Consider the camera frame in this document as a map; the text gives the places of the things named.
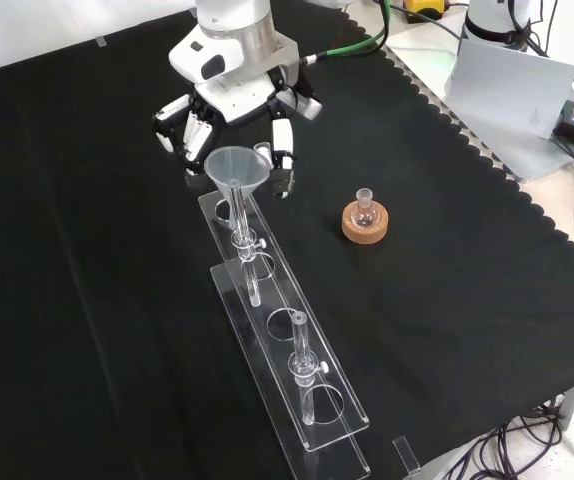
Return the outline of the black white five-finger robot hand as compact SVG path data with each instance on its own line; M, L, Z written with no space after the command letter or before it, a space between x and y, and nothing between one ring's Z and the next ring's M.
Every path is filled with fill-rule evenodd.
M164 106L153 116L153 131L162 147L183 165L187 174L204 173L207 156L217 148L223 131L271 117L271 141L261 154L271 166L276 196L289 196L294 187L296 160L291 116L315 119L322 109L305 76L288 82L287 68L275 67L254 80L225 76L196 85L193 91Z

